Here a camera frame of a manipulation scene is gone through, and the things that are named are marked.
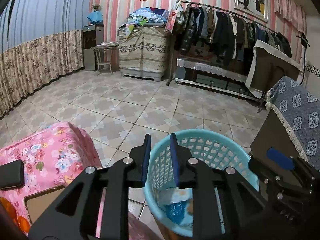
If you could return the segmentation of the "low tv stand lace cover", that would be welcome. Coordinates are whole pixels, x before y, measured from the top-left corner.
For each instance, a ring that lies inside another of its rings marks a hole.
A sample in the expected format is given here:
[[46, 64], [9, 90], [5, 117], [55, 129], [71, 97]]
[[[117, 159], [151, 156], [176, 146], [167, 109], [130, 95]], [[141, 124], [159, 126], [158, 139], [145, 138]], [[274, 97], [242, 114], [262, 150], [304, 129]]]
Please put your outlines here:
[[247, 76], [226, 69], [223, 65], [199, 62], [189, 57], [178, 57], [174, 80], [203, 89], [259, 101], [245, 86]]

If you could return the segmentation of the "orange plastic wrapper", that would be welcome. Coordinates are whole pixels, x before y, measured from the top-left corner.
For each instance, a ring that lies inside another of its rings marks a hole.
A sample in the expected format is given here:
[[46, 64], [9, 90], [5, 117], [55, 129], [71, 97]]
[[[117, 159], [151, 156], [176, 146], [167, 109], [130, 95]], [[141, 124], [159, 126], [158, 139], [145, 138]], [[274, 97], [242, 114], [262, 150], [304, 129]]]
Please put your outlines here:
[[1, 204], [9, 214], [9, 217], [12, 219], [14, 224], [18, 226], [21, 229], [21, 231], [27, 235], [30, 230], [29, 221], [23, 216], [19, 216], [17, 214], [15, 207], [6, 198], [1, 197], [0, 200], [1, 200]]

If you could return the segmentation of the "blue and floral curtain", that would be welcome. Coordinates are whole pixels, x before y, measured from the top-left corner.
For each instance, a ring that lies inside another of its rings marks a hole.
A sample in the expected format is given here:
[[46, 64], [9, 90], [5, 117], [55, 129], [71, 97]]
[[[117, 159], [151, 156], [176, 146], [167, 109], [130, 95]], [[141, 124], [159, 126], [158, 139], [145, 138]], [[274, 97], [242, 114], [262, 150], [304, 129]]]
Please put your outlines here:
[[83, 68], [89, 0], [10, 0], [1, 14], [1, 115]]

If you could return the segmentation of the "water dispenser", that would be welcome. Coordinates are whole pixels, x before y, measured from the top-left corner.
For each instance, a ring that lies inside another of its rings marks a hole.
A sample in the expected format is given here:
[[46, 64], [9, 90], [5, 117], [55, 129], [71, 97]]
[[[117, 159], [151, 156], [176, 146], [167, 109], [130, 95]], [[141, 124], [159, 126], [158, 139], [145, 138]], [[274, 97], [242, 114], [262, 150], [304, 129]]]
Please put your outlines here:
[[104, 25], [91, 24], [84, 26], [83, 32], [83, 61], [86, 71], [96, 71], [97, 64], [95, 59], [94, 47], [103, 43], [104, 41]]

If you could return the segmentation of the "pink floral tablecloth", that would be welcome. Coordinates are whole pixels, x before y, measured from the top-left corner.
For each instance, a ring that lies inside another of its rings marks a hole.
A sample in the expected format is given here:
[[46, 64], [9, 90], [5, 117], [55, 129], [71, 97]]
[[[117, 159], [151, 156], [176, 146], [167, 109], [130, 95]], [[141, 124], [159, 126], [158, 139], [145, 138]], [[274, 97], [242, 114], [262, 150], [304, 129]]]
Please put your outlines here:
[[[102, 169], [92, 139], [81, 128], [60, 122], [1, 149], [1, 165], [15, 160], [24, 163], [24, 186], [1, 190], [17, 214], [31, 224], [25, 208], [26, 196], [46, 189], [67, 187], [88, 166]], [[129, 239], [157, 239], [157, 235], [130, 212]], [[1, 204], [1, 239], [29, 239], [14, 224]]]

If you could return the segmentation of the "blue plastic bag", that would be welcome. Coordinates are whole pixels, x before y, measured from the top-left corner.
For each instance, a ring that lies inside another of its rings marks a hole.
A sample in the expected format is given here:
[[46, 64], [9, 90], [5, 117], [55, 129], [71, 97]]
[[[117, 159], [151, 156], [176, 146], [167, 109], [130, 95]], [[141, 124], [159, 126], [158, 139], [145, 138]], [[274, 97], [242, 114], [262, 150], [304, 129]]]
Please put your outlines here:
[[171, 203], [165, 205], [165, 214], [166, 216], [175, 224], [178, 225], [187, 225], [193, 222], [192, 215], [188, 212], [189, 202], [181, 201], [178, 203]]

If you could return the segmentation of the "pile of folded clothes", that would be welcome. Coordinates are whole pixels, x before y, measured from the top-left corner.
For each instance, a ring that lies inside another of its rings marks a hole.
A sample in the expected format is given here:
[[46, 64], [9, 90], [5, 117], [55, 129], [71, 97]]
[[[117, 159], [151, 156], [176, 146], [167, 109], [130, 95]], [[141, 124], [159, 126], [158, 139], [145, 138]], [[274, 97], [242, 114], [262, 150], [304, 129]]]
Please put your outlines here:
[[163, 27], [169, 18], [169, 11], [159, 8], [143, 7], [130, 13], [126, 19], [125, 37], [128, 38], [135, 27]]

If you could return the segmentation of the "light blue laundry basket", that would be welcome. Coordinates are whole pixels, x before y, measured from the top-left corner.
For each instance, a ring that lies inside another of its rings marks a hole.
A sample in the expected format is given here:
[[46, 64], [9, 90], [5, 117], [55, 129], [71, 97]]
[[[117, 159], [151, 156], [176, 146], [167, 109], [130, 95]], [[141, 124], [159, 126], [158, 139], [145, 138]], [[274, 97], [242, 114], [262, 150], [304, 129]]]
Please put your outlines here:
[[[231, 166], [257, 191], [259, 190], [259, 179], [248, 168], [248, 153], [232, 139], [204, 129], [178, 131], [176, 138], [180, 146], [190, 150], [192, 157], [218, 170]], [[159, 200], [161, 191], [175, 188], [170, 155], [170, 136], [168, 135], [156, 143], [151, 150], [144, 194], [155, 220], [177, 235], [190, 238], [193, 235], [192, 216], [184, 211], [182, 221], [176, 224], [167, 217], [165, 204]]]

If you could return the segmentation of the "clothes rack with garments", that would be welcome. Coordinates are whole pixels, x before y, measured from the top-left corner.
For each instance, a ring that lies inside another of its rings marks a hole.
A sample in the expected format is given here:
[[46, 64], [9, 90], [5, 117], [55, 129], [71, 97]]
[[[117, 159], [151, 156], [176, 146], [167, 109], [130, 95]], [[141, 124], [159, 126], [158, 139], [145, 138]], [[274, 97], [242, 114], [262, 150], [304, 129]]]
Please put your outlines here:
[[290, 43], [283, 34], [245, 16], [208, 4], [178, 0], [169, 11], [165, 32], [173, 35], [169, 81], [174, 80], [178, 57], [220, 64], [248, 76], [257, 40], [292, 58]]

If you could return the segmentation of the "blue floral cloth cover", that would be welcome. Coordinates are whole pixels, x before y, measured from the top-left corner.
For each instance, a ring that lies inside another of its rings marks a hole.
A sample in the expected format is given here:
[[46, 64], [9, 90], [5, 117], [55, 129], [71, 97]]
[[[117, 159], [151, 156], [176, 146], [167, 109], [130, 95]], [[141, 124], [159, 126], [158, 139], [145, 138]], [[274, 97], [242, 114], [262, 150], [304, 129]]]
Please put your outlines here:
[[266, 108], [277, 115], [298, 155], [319, 170], [319, 100], [283, 76], [268, 91]]

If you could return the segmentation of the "blue covered water bottle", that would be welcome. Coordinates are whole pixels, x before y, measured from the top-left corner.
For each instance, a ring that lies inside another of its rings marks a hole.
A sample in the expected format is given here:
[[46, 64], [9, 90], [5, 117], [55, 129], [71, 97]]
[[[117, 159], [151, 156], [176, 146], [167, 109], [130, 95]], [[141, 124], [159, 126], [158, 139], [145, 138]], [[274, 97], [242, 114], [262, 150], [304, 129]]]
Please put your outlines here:
[[87, 16], [90, 24], [103, 24], [103, 15], [101, 13], [101, 5], [93, 4], [93, 11], [90, 12]]

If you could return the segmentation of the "small metal stool table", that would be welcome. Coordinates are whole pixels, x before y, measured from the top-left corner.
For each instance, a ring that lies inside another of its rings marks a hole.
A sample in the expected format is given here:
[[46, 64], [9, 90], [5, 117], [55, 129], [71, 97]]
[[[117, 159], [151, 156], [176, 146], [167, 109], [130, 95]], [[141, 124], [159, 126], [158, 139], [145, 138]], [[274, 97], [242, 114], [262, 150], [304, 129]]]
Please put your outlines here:
[[97, 60], [97, 75], [100, 75], [106, 68], [112, 74], [112, 52], [119, 49], [118, 42], [106, 42], [92, 47]]

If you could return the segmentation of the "cloth covered cabinet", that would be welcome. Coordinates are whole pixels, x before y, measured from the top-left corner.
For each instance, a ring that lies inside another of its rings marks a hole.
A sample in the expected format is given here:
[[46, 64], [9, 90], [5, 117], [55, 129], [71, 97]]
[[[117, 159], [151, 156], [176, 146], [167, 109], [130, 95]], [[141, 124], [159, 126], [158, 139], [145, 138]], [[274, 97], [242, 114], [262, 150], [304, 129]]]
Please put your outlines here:
[[169, 60], [170, 41], [164, 25], [135, 26], [128, 37], [125, 27], [118, 29], [121, 76], [161, 81]]

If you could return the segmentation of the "cream trimmed dark cloth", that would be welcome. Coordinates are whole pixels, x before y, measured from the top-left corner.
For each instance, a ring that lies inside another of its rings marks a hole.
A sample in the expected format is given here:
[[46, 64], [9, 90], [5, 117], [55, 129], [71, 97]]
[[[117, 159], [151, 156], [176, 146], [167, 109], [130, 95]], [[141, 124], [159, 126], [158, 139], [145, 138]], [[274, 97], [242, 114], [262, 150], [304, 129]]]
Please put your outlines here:
[[283, 76], [302, 81], [303, 67], [273, 46], [257, 40], [245, 86], [255, 98], [262, 98]]

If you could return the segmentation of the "brown phone case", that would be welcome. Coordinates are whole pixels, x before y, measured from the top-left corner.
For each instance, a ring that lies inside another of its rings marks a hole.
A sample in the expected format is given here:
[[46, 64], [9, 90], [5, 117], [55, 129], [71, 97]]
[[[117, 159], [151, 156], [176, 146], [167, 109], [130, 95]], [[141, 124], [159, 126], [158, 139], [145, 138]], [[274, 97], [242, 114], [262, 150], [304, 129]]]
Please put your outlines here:
[[60, 195], [65, 189], [65, 185], [55, 186], [44, 191], [26, 196], [24, 198], [25, 208], [28, 213], [28, 218], [33, 224], [40, 215], [43, 214], [46, 208]]

